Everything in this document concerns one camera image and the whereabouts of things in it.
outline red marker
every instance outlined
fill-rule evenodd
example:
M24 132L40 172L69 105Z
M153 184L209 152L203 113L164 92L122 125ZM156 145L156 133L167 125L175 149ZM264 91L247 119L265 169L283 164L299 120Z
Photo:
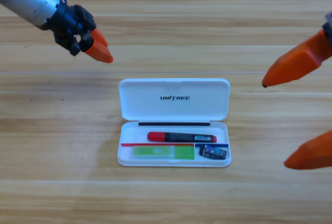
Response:
M188 134L174 132L149 132L147 139L152 142L174 142L174 143L216 143L214 135Z

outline case lid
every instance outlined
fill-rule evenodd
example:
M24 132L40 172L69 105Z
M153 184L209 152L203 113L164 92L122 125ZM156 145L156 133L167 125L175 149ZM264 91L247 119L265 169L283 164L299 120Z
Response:
M221 78L125 79L122 116L141 122L205 122L227 117L230 84Z

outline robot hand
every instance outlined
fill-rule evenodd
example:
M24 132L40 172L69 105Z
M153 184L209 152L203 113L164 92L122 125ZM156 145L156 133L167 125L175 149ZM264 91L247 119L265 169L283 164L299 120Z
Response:
M277 59L267 71L263 87L300 79L332 56L332 12L326 19L317 34ZM332 166L332 130L301 145L284 164L295 170Z
M97 61L111 63L107 41L96 28L93 16L67 0L0 0L0 3L41 30L51 30L57 44L71 55L80 51ZM77 42L76 35L81 36Z

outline white plastic box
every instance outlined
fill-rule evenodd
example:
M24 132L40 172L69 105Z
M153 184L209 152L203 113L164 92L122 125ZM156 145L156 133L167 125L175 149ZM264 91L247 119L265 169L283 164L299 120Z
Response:
M121 129L118 162L123 166L224 167L231 162L227 117L230 84L221 78L125 79L119 84L121 111L129 122ZM151 159L133 157L133 147L124 143L151 143L149 132L215 135L217 144L228 145L225 160L199 155L195 158Z

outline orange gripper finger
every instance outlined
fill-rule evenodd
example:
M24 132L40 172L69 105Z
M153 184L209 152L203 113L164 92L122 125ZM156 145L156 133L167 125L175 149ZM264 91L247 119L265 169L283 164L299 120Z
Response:
M99 41L100 43L102 43L103 45L108 46L105 37L103 36L103 34L102 34L98 29L94 29L94 30L91 31L90 33L91 33L91 37L92 37L94 40L97 40L97 41Z
M266 88L298 80L320 67L322 62L331 56L332 47L328 43L322 29L305 42L279 57L267 71L262 85Z
M302 144L285 162L287 168L313 170L332 166L332 130Z
M91 37L93 38L93 44L85 53L97 61L111 63L113 56L108 50L107 41L101 32L94 29L91 31Z

